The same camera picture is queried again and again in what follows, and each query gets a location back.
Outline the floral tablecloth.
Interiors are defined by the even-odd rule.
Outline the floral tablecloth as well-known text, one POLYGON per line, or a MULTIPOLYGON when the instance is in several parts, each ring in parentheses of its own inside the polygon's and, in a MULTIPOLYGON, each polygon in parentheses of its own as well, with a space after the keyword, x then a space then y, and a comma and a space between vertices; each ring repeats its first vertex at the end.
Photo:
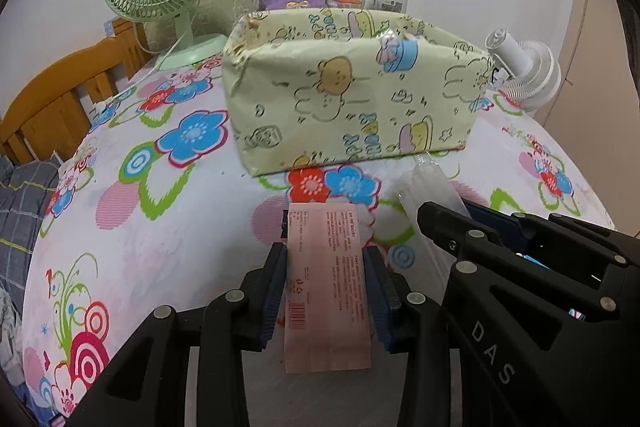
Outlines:
MULTIPOLYGON (((155 307, 197 308, 238 285, 291 202, 354 205, 363 242, 411 282, 418 241, 396 183, 422 154, 251 176, 220 77, 216 58, 142 70, 62 169, 23 305, 24 375, 40 407, 70 415, 155 307)), ((612 222, 567 153, 500 91, 480 100, 465 148, 432 155, 461 196, 492 209, 612 222)))

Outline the yellow cartoon fabric storage box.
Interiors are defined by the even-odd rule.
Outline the yellow cartoon fabric storage box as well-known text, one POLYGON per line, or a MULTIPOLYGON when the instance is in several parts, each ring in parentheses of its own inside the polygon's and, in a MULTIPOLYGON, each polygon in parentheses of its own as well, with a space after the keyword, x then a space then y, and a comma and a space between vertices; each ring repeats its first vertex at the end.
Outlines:
POLYGON ((254 176, 460 150, 494 71, 484 50, 424 20, 331 8, 244 15, 221 67, 254 176))

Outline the cotton swab jar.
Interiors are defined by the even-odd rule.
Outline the cotton swab jar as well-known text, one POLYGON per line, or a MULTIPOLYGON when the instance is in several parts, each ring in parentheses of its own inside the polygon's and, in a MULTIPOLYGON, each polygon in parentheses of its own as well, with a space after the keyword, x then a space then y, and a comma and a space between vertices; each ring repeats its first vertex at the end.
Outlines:
POLYGON ((326 5, 329 8, 337 9, 360 9, 360 0, 326 0, 326 5))

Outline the white standing fan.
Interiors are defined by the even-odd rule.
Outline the white standing fan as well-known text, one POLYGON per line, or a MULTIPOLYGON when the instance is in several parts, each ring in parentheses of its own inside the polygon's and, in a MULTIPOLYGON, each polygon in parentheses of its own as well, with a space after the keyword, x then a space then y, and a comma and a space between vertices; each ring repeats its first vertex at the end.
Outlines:
POLYGON ((494 61, 491 88, 501 91, 526 113, 549 103, 561 87, 559 61, 544 43, 516 41, 509 31, 495 29, 485 40, 494 61))

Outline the pink paper packet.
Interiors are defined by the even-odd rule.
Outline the pink paper packet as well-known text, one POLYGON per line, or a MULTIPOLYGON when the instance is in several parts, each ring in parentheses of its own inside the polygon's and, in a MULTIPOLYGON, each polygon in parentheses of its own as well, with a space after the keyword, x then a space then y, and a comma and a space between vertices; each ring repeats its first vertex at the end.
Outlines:
POLYGON ((286 248, 285 372, 370 369, 370 319, 355 206, 293 202, 286 248))

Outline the grey plaid pillow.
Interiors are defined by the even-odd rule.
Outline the grey plaid pillow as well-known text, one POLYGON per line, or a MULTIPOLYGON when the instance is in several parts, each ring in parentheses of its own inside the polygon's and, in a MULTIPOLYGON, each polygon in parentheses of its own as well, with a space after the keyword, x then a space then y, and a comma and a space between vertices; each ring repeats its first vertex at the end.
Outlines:
POLYGON ((58 163, 34 160, 13 164, 1 156, 1 287, 23 312, 26 281, 44 210, 58 185, 58 163))

